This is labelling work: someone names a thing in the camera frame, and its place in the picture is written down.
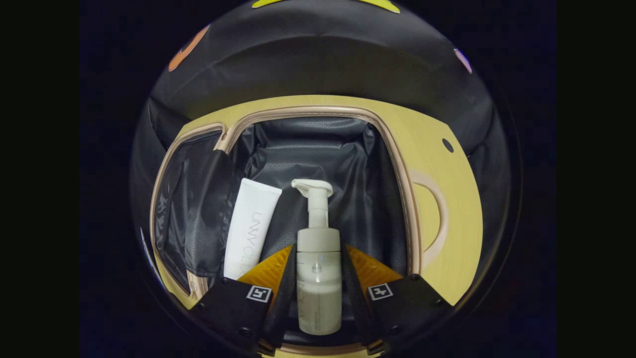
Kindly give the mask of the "black backdrop cloth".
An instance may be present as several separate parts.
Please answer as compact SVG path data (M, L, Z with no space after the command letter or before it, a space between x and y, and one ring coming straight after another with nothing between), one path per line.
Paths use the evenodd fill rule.
M250 100L343 95L381 100L447 124L470 163L483 209L471 290L490 285L519 181L503 99L485 71L414 11L357 0L243 4L213 20L161 70L141 109L130 168L136 236L149 238L152 186L183 125Z

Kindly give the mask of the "white skin care tube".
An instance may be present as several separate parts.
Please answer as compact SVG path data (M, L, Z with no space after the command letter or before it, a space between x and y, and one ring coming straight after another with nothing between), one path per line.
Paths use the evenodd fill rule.
M226 242L223 275L239 279L259 264L282 190L242 179Z

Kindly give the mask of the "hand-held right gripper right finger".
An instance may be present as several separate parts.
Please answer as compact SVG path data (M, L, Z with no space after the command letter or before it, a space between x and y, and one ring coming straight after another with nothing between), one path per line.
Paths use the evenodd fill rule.
M452 311L419 274L400 275L350 245L343 247L342 272L359 342L369 356L406 352L434 335Z

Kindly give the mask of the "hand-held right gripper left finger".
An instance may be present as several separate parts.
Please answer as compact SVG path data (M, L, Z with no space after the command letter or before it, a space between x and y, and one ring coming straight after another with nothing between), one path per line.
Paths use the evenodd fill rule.
M295 256L296 245L289 245L240 279L218 279L191 315L239 356L274 356L283 345L296 292Z

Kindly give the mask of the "white pump bottle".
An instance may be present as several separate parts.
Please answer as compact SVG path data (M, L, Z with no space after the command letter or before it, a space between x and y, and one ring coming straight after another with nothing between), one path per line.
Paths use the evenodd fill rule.
M294 179L291 185L307 198L308 211L308 227L298 231L296 242L299 328L308 335L332 335L342 322L340 231L329 223L332 185L315 179Z

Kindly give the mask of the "pink suitcase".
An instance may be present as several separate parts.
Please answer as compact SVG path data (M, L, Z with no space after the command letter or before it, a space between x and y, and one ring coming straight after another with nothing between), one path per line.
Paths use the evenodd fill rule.
M331 227L341 242L397 273L420 274L448 238L448 204L436 170L416 157L427 143L400 145L414 129L434 140L450 129L430 116L374 100L302 105L281 97L243 103L183 126L153 188L149 241L159 278L191 310L221 282L232 210L242 179L281 190L261 249L267 259L308 224L293 179L332 185Z

